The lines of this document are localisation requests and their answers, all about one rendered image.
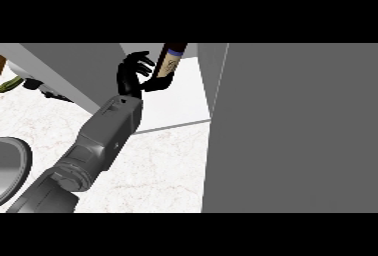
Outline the pale appliance with black parts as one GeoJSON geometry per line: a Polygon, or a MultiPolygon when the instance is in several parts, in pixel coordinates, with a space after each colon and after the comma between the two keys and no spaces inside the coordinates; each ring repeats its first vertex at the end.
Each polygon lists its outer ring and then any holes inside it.
{"type": "Polygon", "coordinates": [[[29,90],[39,90],[45,98],[69,102],[69,99],[60,95],[29,73],[11,62],[7,61],[11,72],[23,79],[23,87],[29,90]]]}

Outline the grey cabinet side panel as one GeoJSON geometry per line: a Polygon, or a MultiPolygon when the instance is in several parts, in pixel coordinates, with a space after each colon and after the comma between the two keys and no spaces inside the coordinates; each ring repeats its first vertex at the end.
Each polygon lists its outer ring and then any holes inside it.
{"type": "Polygon", "coordinates": [[[22,78],[41,81],[88,113],[118,94],[118,43],[0,43],[0,55],[22,78]]]}

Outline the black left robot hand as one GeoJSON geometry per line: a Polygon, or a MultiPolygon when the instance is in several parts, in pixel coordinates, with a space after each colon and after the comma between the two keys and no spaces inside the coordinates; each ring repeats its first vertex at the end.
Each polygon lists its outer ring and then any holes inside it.
{"type": "Polygon", "coordinates": [[[155,65],[147,58],[147,54],[147,51],[132,52],[118,64],[116,85],[119,95],[141,98],[141,92],[165,90],[171,85],[174,73],[169,73],[165,77],[150,78],[144,82],[138,81],[137,75],[141,74],[147,77],[152,73],[150,66],[155,65]]]}

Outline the large flat dark grey door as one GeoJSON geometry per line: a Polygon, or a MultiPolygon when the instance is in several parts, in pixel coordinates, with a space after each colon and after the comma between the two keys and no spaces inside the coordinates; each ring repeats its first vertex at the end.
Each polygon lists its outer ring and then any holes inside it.
{"type": "Polygon", "coordinates": [[[378,44],[233,44],[206,212],[378,212],[378,44]]]}

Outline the grey round pan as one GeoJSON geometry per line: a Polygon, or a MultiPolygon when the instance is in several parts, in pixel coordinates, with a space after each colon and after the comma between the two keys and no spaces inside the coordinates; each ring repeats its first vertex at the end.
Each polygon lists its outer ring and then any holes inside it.
{"type": "Polygon", "coordinates": [[[14,137],[0,137],[0,206],[17,193],[32,166],[28,143],[14,137]]]}

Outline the green vegetable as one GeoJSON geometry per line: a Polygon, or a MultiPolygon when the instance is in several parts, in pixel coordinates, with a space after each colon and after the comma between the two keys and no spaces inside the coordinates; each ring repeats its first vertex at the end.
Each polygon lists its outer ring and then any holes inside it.
{"type": "Polygon", "coordinates": [[[5,81],[0,85],[0,93],[5,93],[7,91],[13,90],[22,82],[23,79],[19,76],[16,76],[11,80],[5,81]]]}

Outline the white cabinet interior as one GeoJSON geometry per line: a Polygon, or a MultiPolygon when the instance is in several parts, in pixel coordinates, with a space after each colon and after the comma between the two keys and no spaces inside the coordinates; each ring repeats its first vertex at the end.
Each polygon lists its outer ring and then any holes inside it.
{"type": "MultiPolygon", "coordinates": [[[[138,81],[152,78],[137,75],[138,81]]],[[[172,82],[165,90],[141,92],[143,114],[137,134],[209,120],[203,79],[196,57],[181,57],[172,82]]]]}

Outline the dark wine bottle tan label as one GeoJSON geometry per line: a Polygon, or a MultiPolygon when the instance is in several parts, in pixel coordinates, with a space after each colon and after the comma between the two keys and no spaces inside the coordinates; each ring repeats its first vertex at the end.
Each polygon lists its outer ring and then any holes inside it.
{"type": "Polygon", "coordinates": [[[184,54],[186,43],[165,43],[162,46],[159,58],[155,64],[152,79],[165,77],[175,71],[180,59],[184,54]]]}

